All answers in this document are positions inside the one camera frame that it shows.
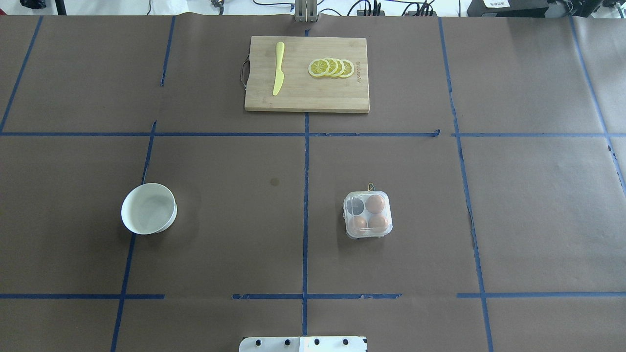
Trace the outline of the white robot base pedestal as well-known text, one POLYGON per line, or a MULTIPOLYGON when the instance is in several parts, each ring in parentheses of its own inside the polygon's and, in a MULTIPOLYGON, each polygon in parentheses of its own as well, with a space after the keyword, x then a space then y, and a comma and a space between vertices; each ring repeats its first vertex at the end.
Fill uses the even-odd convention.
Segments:
POLYGON ((367 352, 364 336, 278 336, 248 337, 240 352, 367 352))

